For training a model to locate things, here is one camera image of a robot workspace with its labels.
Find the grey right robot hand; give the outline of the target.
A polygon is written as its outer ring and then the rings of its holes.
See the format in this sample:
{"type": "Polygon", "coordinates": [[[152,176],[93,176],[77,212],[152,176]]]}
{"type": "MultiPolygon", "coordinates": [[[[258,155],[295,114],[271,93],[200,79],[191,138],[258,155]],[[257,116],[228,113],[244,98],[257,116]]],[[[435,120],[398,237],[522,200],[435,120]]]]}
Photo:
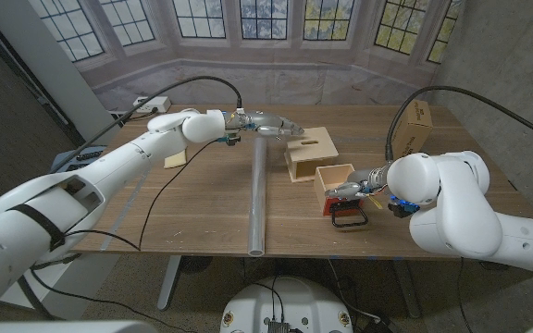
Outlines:
{"type": "Polygon", "coordinates": [[[360,169],[352,172],[338,187],[326,190],[329,198],[348,199],[366,197],[368,194],[383,191],[387,185],[387,168],[360,169]]]}

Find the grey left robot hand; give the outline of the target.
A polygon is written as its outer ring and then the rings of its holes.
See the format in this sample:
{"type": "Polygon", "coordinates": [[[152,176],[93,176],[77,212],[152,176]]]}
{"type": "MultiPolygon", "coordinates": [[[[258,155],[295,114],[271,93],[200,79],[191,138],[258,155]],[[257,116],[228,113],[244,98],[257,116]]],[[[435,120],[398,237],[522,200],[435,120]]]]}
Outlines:
{"type": "Polygon", "coordinates": [[[227,131],[251,130],[265,137],[291,137],[304,134],[304,129],[288,118],[263,111],[225,113],[224,119],[227,131]]]}

